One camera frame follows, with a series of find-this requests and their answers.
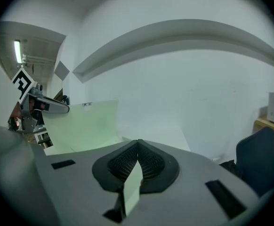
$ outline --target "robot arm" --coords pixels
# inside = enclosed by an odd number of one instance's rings
[[[68,113],[69,106],[43,95],[42,86],[38,84],[24,68],[21,68],[12,79],[13,84],[20,90],[20,109],[22,112],[22,129],[20,133],[33,133],[37,125],[42,124],[42,111],[46,113]],[[29,107],[30,100],[34,101],[33,111]]]

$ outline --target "ceiling light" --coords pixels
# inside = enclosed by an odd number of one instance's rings
[[[20,52],[20,40],[15,40],[14,45],[15,45],[16,61],[19,64],[21,64],[22,59],[21,59],[21,52]]]

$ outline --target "light green panel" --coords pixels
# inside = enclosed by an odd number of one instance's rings
[[[42,113],[55,152],[71,153],[112,145],[116,136],[118,101],[70,105],[66,114]]]

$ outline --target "chair backrest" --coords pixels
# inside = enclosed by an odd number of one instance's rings
[[[236,166],[259,196],[274,188],[274,130],[265,127],[239,142]]]

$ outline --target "paper sheet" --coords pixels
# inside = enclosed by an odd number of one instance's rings
[[[137,161],[135,167],[124,183],[123,196],[127,216],[131,213],[139,201],[139,188],[142,178],[142,169]]]
[[[42,113],[55,152],[101,148],[122,140],[116,136],[117,100],[70,105],[66,114]]]

